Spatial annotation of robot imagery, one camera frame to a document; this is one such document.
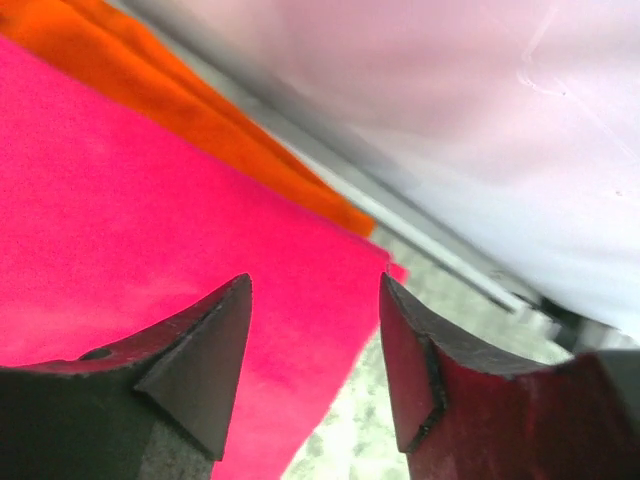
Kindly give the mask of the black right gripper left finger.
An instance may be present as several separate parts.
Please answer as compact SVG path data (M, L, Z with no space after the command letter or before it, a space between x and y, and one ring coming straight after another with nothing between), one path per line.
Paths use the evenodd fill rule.
M187 309L73 361L1 371L5 479L207 479L245 354L242 274Z

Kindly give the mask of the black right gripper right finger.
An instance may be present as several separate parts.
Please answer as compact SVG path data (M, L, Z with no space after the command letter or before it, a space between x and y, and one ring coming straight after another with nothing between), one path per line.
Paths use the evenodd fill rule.
M502 350L388 275L380 327L398 449L414 479L635 479L639 354L555 365Z

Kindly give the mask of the pink t shirt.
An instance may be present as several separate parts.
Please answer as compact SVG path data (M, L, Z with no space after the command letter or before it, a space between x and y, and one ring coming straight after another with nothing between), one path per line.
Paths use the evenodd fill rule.
M72 359L253 283L217 479L278 479L378 325L368 240L1 43L1 361Z

